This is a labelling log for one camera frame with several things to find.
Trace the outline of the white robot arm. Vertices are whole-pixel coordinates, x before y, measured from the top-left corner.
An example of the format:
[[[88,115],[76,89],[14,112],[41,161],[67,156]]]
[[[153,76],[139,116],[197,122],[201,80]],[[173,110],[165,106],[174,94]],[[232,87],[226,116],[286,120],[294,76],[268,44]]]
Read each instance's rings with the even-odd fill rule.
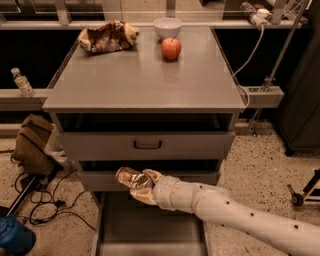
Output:
[[[185,182],[150,169],[134,174],[129,187],[139,201],[241,231],[289,256],[320,256],[319,226],[249,208],[224,188]]]

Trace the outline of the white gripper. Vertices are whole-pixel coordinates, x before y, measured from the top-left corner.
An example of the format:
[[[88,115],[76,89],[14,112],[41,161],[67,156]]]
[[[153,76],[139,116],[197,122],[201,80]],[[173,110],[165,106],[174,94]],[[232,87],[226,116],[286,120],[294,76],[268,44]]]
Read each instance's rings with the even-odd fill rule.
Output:
[[[131,189],[131,196],[147,205],[158,205],[161,209],[192,214],[194,212],[193,197],[200,190],[199,183],[181,181],[172,176],[164,176],[162,173],[144,169],[143,173],[155,184],[151,188]]]

